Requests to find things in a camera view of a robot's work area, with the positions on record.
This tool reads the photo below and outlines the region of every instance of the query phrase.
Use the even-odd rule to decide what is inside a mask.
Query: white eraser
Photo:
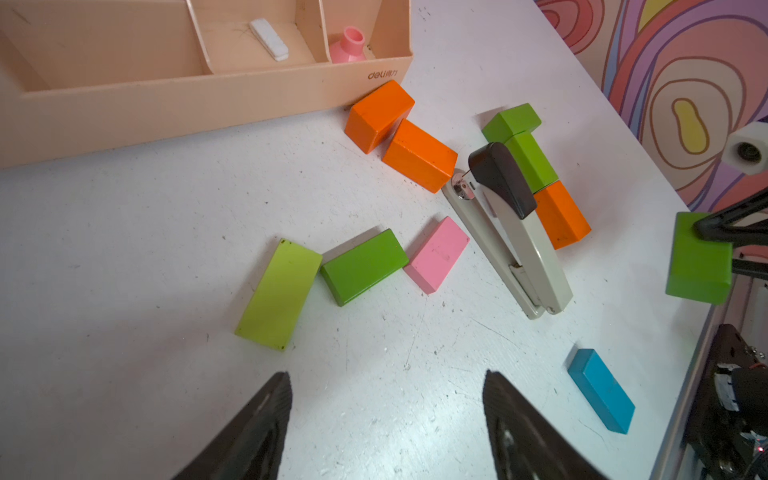
[[[288,46],[283,43],[272,25],[266,18],[257,18],[250,23],[250,29],[256,38],[259,39],[264,48],[277,61],[288,59]]]

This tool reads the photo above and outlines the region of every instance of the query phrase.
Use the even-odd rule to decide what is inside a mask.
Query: orange wooden block
[[[388,81],[354,104],[344,133],[369,154],[408,116],[414,103],[399,83]]]
[[[556,181],[534,194],[536,212],[555,250],[567,247],[592,231],[562,182]]]
[[[458,154],[407,120],[397,129],[384,163],[436,194],[450,180]]]

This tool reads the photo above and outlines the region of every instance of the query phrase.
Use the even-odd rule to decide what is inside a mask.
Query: deli logo
[[[368,79],[394,77],[395,75],[397,75],[397,70],[374,71],[368,75]]]

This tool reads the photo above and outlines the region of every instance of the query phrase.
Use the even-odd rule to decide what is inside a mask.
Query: pink cup
[[[330,46],[331,62],[346,63],[348,61],[365,60],[362,47],[366,44],[366,37],[355,27],[344,28],[341,40]]]

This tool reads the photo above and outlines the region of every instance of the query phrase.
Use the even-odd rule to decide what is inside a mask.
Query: green wooden block
[[[283,238],[243,312],[235,335],[284,350],[322,261],[319,253]]]
[[[387,230],[329,261],[320,272],[336,303],[344,306],[405,265],[406,252]]]
[[[531,104],[522,104],[497,113],[482,129],[485,139],[505,143],[523,132],[531,133],[541,125],[541,119]]]
[[[698,237],[694,223],[708,215],[677,214],[667,295],[720,305],[730,292],[733,244]]]
[[[518,162],[520,171],[523,173],[525,181],[528,182],[531,192],[535,194],[558,181],[558,174],[549,164],[549,160],[539,148],[533,135],[527,132],[517,134],[506,141],[504,145]]]

